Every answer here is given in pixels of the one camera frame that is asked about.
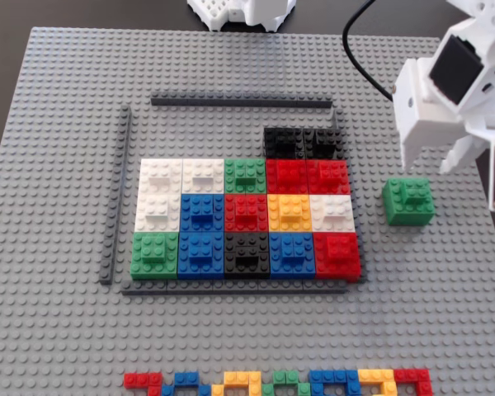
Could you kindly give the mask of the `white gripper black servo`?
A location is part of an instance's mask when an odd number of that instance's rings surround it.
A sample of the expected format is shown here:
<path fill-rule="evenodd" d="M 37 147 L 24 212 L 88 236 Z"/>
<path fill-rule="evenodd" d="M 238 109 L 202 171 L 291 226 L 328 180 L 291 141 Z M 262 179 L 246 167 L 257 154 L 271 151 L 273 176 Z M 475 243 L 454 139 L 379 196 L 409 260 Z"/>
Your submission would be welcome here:
<path fill-rule="evenodd" d="M 457 139 L 441 174 L 467 167 L 485 151 L 483 139 L 495 139 L 495 12 L 475 12 L 446 32 L 432 57 L 405 62 L 394 114 L 404 170 L 424 147 Z M 461 139 L 464 134 L 470 135 Z"/>

